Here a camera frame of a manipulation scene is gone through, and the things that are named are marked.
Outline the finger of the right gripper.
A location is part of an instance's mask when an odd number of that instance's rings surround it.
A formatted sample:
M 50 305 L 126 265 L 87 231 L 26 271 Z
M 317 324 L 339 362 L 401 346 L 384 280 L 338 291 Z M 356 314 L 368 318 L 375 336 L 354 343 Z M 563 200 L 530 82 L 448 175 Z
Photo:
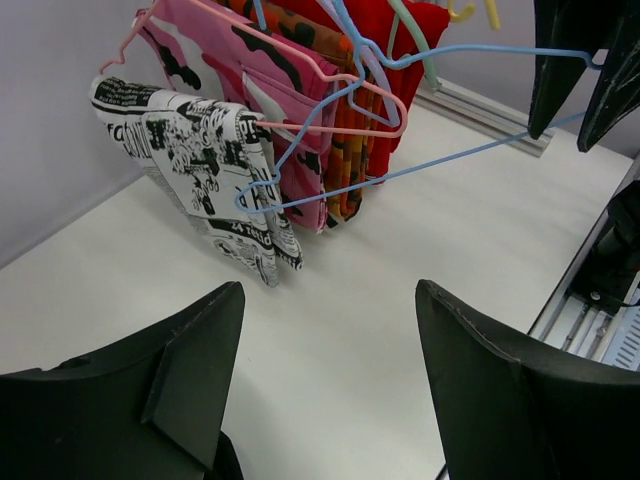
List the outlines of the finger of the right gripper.
M 614 19 L 610 48 L 578 135 L 582 153 L 639 107 L 639 2 L 621 1 Z
M 593 57 L 612 45 L 623 1 L 535 0 L 535 46 Z M 577 85 L 587 63 L 578 57 L 538 54 L 529 108 L 529 135 L 537 139 Z

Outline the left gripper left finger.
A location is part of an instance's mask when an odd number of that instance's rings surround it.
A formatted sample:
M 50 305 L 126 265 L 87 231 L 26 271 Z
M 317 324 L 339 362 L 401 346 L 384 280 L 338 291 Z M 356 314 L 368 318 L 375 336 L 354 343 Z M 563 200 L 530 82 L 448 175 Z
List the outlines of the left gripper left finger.
M 239 479 L 222 431 L 245 294 L 227 282 L 59 366 L 1 378 L 5 479 Z

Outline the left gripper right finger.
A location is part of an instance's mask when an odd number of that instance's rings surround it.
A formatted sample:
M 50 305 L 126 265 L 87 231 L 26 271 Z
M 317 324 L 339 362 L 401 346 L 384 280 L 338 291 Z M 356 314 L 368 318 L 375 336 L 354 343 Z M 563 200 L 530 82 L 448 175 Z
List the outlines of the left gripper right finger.
M 450 478 L 638 478 L 638 373 L 549 346 L 431 280 L 415 308 Z

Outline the blue hanger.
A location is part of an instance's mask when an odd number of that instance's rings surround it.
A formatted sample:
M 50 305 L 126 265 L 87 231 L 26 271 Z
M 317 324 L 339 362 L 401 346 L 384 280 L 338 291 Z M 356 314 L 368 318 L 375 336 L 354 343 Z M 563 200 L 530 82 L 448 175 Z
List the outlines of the blue hanger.
M 510 47 L 510 46 L 500 46 L 500 45 L 489 45 L 489 44 L 459 44 L 459 45 L 453 45 L 453 46 L 447 46 L 447 47 L 438 47 L 435 48 L 433 50 L 430 50 L 429 52 L 424 52 L 424 53 L 418 53 L 416 55 L 411 55 L 409 57 L 405 57 L 404 59 L 401 60 L 391 60 L 389 58 L 387 58 L 382 51 L 380 50 L 380 48 L 378 47 L 378 45 L 371 39 L 364 37 L 364 44 L 368 45 L 371 50 L 373 51 L 373 53 L 377 56 L 379 62 L 381 65 L 384 65 L 388 68 L 392 68 L 392 69 L 404 69 L 407 66 L 410 66 L 416 62 L 421 61 L 423 58 L 431 58 L 433 56 L 438 56 L 441 54 L 447 54 L 447 53 L 452 53 L 452 52 L 458 52 L 458 51 L 480 51 L 480 52 L 491 52 L 491 53 L 507 53 L 507 54 L 518 54 L 518 55 L 534 55 L 537 56 L 538 54 L 546 54 L 546 55 L 551 55 L 551 56 L 564 56 L 564 57 L 578 57 L 578 58 L 582 58 L 585 60 L 585 62 L 587 63 L 587 68 L 592 69 L 592 70 L 602 70 L 602 67 L 604 64 L 597 64 L 594 62 L 593 57 L 588 57 L 586 53 L 584 52 L 580 52 L 580 51 L 572 51 L 572 50 L 553 50 L 553 49 L 542 49 L 542 48 L 533 48 L 533 47 Z M 276 204 L 275 206 L 266 206 L 266 207 L 261 207 L 261 208 L 255 208 L 255 209 L 251 209 L 249 207 L 245 207 L 241 204 L 240 200 L 244 198 L 245 195 L 247 195 L 248 193 L 258 193 L 257 189 L 259 187 L 270 187 L 270 186 L 278 186 L 278 182 L 281 178 L 281 168 L 282 166 L 285 164 L 285 162 L 288 160 L 289 156 L 291 155 L 291 153 L 293 152 L 294 148 L 298 145 L 299 141 L 302 139 L 303 135 L 305 133 L 307 133 L 308 131 L 311 131 L 311 121 L 315 118 L 316 114 L 320 113 L 321 108 L 329 105 L 331 102 L 333 101 L 337 101 L 340 98 L 343 98 L 345 96 L 347 96 L 348 98 L 352 98 L 353 97 L 353 93 L 360 87 L 363 88 L 367 88 L 368 90 L 382 96 L 384 100 L 384 105 L 385 108 L 387 109 L 387 111 L 390 113 L 388 113 L 388 120 L 389 120 L 389 126 L 390 128 L 392 128 L 392 131 L 390 132 L 382 132 L 382 131 L 367 131 L 364 130 L 364 133 L 359 133 L 360 131 L 356 131 L 355 129 L 353 130 L 349 130 L 349 129 L 334 129 L 331 130 L 329 129 L 328 131 L 333 132 L 335 131 L 336 133 L 340 130 L 340 132 L 344 131 L 344 134 L 349 134 L 349 135 L 366 135 L 366 136 L 370 136 L 373 137 L 374 134 L 380 134 L 379 136 L 382 138 L 383 136 L 389 134 L 390 138 L 395 138 L 398 135 L 402 135 L 404 133 L 404 131 L 406 130 L 406 128 L 408 127 L 408 110 L 405 107 L 404 103 L 402 102 L 401 99 L 399 99 L 397 96 L 393 95 L 392 92 L 387 92 L 386 90 L 383 90 L 381 88 L 379 88 L 379 86 L 377 84 L 371 84 L 370 82 L 365 82 L 365 72 L 364 72 L 364 67 L 362 66 L 362 62 L 361 62 L 361 58 L 359 56 L 360 54 L 360 47 L 361 44 L 359 41 L 357 41 L 355 44 L 353 44 L 355 47 L 355 64 L 356 67 L 359 69 L 358 71 L 360 72 L 360 76 L 356 77 L 353 75 L 348 75 L 348 74 L 344 74 L 344 75 L 335 75 L 332 77 L 326 77 L 326 79 L 324 79 L 325 82 L 340 82 L 340 81 L 344 81 L 347 83 L 346 87 L 338 90 L 337 92 L 335 92 L 334 94 L 326 97 L 322 102 L 320 102 L 319 106 L 315 107 L 311 114 L 309 115 L 309 117 L 307 118 L 307 120 L 305 121 L 304 124 L 302 125 L 288 125 L 288 124 L 283 124 L 285 129 L 289 129 L 289 130 L 296 130 L 298 129 L 300 131 L 300 133 L 293 139 L 291 146 L 285 150 L 283 156 L 280 158 L 280 160 L 276 163 L 275 165 L 275 173 L 273 174 L 273 178 L 270 181 L 256 181 L 253 183 L 250 183 L 247 187 L 245 187 L 244 189 L 240 190 L 236 197 L 234 198 L 234 205 L 240 210 L 243 211 L 245 213 L 249 213 L 249 214 L 257 214 L 257 213 L 266 213 L 266 212 L 270 212 L 270 211 L 274 211 L 278 208 L 288 208 L 288 207 L 293 207 L 293 206 L 297 206 L 297 205 L 302 205 L 302 204 L 306 204 L 309 203 L 311 201 L 315 201 L 315 200 L 322 200 L 322 199 L 326 199 L 329 198 L 331 196 L 335 196 L 341 193 L 346 193 L 349 191 L 352 191 L 354 189 L 360 188 L 360 187 L 365 187 L 365 186 L 370 186 L 370 185 L 376 185 L 376 184 L 381 184 L 386 180 L 391 180 L 393 178 L 397 178 L 403 175 L 408 175 L 414 172 L 417 172 L 419 170 L 423 170 L 432 166 L 436 166 L 445 162 L 449 162 L 452 160 L 456 160 L 459 158 L 464 158 L 466 156 L 475 154 L 475 153 L 480 153 L 492 148 L 496 148 L 498 146 L 501 145 L 508 145 L 511 141 L 522 138 L 524 136 L 523 133 L 521 134 L 517 134 L 511 137 L 508 137 L 505 140 L 496 140 L 484 145 L 481 145 L 479 147 L 475 147 L 472 149 L 468 149 L 468 150 L 464 150 L 461 151 L 459 153 L 455 153 L 446 157 L 442 157 L 433 161 L 428 161 L 422 164 L 419 164 L 417 166 L 414 167 L 410 167 L 410 168 L 406 168 L 404 170 L 400 170 L 396 173 L 391 173 L 391 174 L 387 174 L 385 176 L 381 176 L 381 177 L 376 177 L 373 178 L 371 180 L 367 180 L 358 184 L 355 184 L 353 186 L 349 186 L 349 187 L 344 187 L 341 189 L 337 189 L 333 192 L 329 192 L 329 193 L 325 193 L 325 194 L 318 194 L 315 196 L 310 196 L 310 197 L 305 197 L 301 200 L 296 200 L 296 201 L 292 201 L 292 202 L 288 202 L 288 203 L 284 203 L 284 204 Z

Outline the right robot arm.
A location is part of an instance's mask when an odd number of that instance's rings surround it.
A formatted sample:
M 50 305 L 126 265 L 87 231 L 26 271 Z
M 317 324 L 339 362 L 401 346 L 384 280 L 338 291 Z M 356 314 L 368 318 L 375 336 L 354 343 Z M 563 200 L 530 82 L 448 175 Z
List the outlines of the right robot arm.
M 585 60 L 563 50 L 606 53 L 583 117 L 577 147 L 586 153 L 621 120 L 639 108 L 639 4 L 636 1 L 537 1 L 535 60 L 528 133 L 538 138 L 587 69 Z M 639 270 L 639 184 L 632 182 L 607 207 L 609 227 L 594 244 L 575 289 L 601 298 L 623 298 L 616 280 Z

